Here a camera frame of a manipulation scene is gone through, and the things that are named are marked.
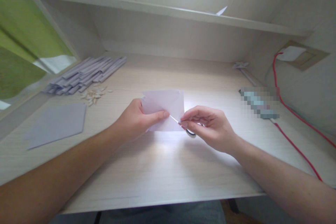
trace scissors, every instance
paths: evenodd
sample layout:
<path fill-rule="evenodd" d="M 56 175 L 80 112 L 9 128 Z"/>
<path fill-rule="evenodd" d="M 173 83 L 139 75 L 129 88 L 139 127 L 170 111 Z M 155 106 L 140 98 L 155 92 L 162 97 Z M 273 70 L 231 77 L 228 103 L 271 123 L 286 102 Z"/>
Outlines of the scissors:
<path fill-rule="evenodd" d="M 175 121 L 175 122 L 177 122 L 178 123 L 178 125 L 180 125 L 180 122 L 179 121 L 177 121 L 174 117 L 172 117 L 171 115 L 169 115 L 171 118 L 173 118 L 173 120 Z M 190 135 L 190 136 L 196 136 L 196 134 L 195 133 L 192 133 L 192 132 L 190 132 L 189 130 L 185 130 L 187 133 L 188 133 L 188 135 Z"/>

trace wooden desk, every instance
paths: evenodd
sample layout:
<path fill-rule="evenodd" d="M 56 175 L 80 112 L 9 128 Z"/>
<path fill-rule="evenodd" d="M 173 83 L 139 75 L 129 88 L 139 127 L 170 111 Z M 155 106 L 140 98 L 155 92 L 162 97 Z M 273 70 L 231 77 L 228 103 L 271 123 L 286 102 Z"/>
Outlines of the wooden desk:
<path fill-rule="evenodd" d="M 281 160 L 313 174 L 278 129 L 269 121 L 244 116 L 238 90 L 251 86 L 232 64 L 189 59 L 128 55 L 127 63 L 104 85 L 106 93 L 88 107 L 83 133 L 26 150 L 21 141 L 48 106 L 77 103 L 79 94 L 54 96 L 0 141 L 0 184 L 46 162 L 111 125 L 143 90 L 180 89 L 185 109 L 204 105 L 225 112 L 235 132 Z M 324 181 L 336 187 L 336 150 L 289 112 L 278 121 L 306 154 Z M 264 194 L 231 156 L 211 149 L 185 132 L 149 132 L 128 143 L 81 187 L 64 213 L 204 201 Z"/>

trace left hand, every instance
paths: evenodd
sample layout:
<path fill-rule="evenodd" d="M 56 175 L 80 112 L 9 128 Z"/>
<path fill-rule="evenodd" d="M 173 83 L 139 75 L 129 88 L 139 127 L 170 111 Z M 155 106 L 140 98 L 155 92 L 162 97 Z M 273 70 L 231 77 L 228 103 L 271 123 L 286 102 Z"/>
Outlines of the left hand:
<path fill-rule="evenodd" d="M 133 99 L 121 116 L 110 127 L 119 133 L 119 138 L 127 142 L 139 138 L 152 125 L 168 117 L 168 111 L 144 114 L 141 99 Z"/>

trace scissor blade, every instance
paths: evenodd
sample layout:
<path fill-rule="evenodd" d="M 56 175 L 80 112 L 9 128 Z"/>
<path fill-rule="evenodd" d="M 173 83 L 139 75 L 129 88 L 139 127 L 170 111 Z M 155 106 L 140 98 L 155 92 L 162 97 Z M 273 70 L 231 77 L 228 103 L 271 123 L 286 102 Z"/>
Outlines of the scissor blade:
<path fill-rule="evenodd" d="M 177 124 L 179 124 L 179 121 L 177 121 L 174 117 L 172 117 L 171 115 L 169 115 L 171 118 L 173 118 L 173 120 L 175 121 L 175 122 L 177 122 Z"/>

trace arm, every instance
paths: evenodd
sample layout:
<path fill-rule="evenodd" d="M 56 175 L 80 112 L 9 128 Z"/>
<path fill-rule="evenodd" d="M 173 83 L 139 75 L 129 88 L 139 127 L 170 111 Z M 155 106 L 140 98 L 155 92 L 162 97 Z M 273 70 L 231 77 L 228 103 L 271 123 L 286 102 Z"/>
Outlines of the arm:
<path fill-rule="evenodd" d="M 266 193 L 303 223 L 336 223 L 336 191 L 237 136 L 221 110 L 197 106 L 181 118 L 214 149 L 232 155 Z"/>
<path fill-rule="evenodd" d="M 134 99 L 109 128 L 0 186 L 0 223 L 48 223 L 113 152 L 168 116 Z"/>

